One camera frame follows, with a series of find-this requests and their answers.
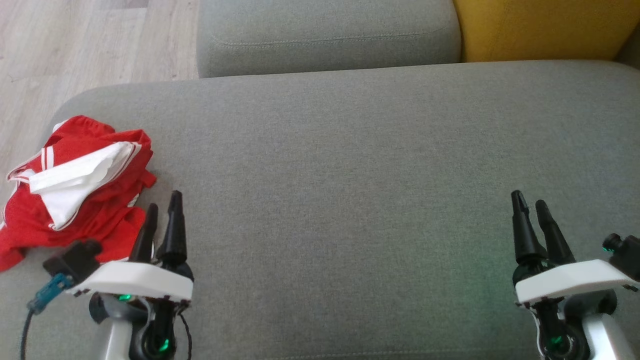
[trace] yellow cushion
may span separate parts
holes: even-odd
[[[640,0],[454,0],[465,61],[613,59]]]

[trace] wooden floor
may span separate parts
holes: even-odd
[[[199,0],[0,0],[0,208],[4,176],[53,113],[98,86],[195,79]]]

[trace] robotic arm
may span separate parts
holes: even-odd
[[[603,244],[612,252],[609,262],[577,263],[544,201],[536,202],[536,212],[547,249],[538,243],[522,193],[514,191],[511,200],[516,304],[533,315],[541,359],[636,360],[611,314],[617,305],[614,288],[637,291],[640,240],[611,234]]]
[[[182,194],[173,192],[164,242],[152,263],[157,206],[151,204],[128,261],[100,266],[96,241],[75,241],[44,262],[52,276],[29,302],[21,356],[25,358],[26,333],[32,315],[65,291],[79,297],[92,292],[89,312],[100,325],[94,354],[100,360],[170,360],[176,351],[175,318],[184,325],[182,312],[191,303],[193,273],[187,265]],[[191,339],[189,337],[189,358]]]

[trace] gray fabric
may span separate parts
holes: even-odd
[[[207,0],[201,78],[452,63],[460,29],[451,0]]]
[[[600,61],[231,77],[92,90],[54,122],[153,139],[140,204],[184,192],[194,359],[533,360],[509,193],[547,200],[579,260],[638,234],[639,83]],[[0,274],[7,354],[45,254]],[[640,295],[618,296],[640,354]],[[95,330],[86,299],[56,299],[29,358],[86,359]]]
[[[634,30],[625,46],[620,50],[616,61],[640,70],[640,24],[636,26],[636,30]]]

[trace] red garment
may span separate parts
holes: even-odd
[[[28,176],[116,142],[133,143],[137,152],[119,175],[85,198],[64,228],[54,230],[40,195],[31,194]],[[142,130],[116,133],[111,126],[85,116],[64,122],[36,156],[8,176],[17,188],[4,209],[4,226],[0,223],[0,271],[19,263],[26,248],[64,247],[78,239],[99,241],[103,250],[97,259],[101,262],[126,258],[145,219],[142,209],[127,205],[155,183],[156,177],[146,170],[152,155],[151,139]]]

